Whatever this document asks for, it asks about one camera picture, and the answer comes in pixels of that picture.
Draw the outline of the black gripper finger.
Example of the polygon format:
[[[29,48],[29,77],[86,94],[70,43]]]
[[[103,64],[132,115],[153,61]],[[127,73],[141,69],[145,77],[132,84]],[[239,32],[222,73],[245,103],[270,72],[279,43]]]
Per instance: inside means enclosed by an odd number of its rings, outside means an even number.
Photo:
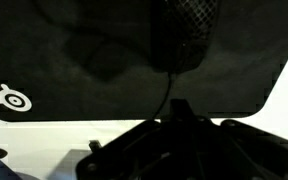
[[[194,120],[196,118],[187,100],[172,99],[170,105],[172,118],[180,120]]]

